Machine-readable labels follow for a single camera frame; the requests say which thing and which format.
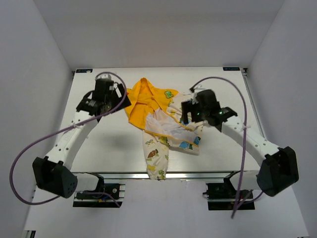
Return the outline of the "yellow dinosaur print kids jacket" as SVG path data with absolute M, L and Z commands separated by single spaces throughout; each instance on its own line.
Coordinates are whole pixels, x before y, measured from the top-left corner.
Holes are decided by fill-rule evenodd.
M 181 103 L 191 99 L 175 89 L 159 89 L 141 78 L 127 90 L 131 106 L 125 108 L 128 121 L 142 130 L 143 151 L 148 171 L 167 172 L 169 150 L 198 155 L 202 122 L 182 122 Z

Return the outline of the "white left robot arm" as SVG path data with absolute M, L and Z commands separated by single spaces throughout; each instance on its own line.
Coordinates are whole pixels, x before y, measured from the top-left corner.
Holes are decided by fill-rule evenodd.
M 37 187 L 63 198 L 75 192 L 91 194 L 99 198 L 105 186 L 100 175 L 71 172 L 74 159 L 89 133 L 104 115 L 108 115 L 131 105 L 122 84 L 101 93 L 90 91 L 84 95 L 72 120 L 72 125 L 61 136 L 57 144 L 45 157 L 37 157 L 33 171 Z

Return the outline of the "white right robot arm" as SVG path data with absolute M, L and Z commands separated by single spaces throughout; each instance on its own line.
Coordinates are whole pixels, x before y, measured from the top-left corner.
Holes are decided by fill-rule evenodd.
M 220 106 L 214 91 L 201 91 L 181 107 L 183 122 L 207 122 L 238 143 L 259 165 L 258 171 L 240 170 L 224 178 L 223 190 L 228 197 L 234 198 L 242 190 L 260 190 L 274 197 L 299 180 L 295 151 L 289 146 L 281 148 L 247 128 L 234 110 Z

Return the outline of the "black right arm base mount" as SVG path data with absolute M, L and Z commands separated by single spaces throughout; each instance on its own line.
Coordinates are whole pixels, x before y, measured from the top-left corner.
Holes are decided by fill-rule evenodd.
M 207 182 L 206 191 L 202 196 L 208 201 L 209 211 L 229 211 L 233 210 L 236 190 L 229 184 L 229 179 L 222 178 L 220 182 Z M 247 197 L 249 190 L 240 190 L 238 204 Z M 251 193 L 238 210 L 255 210 L 253 194 Z

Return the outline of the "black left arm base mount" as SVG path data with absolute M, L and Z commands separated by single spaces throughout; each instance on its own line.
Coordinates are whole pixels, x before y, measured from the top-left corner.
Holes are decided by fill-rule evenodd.
M 75 192 L 75 208 L 120 208 L 125 197 L 126 181 L 100 177 L 97 188 Z

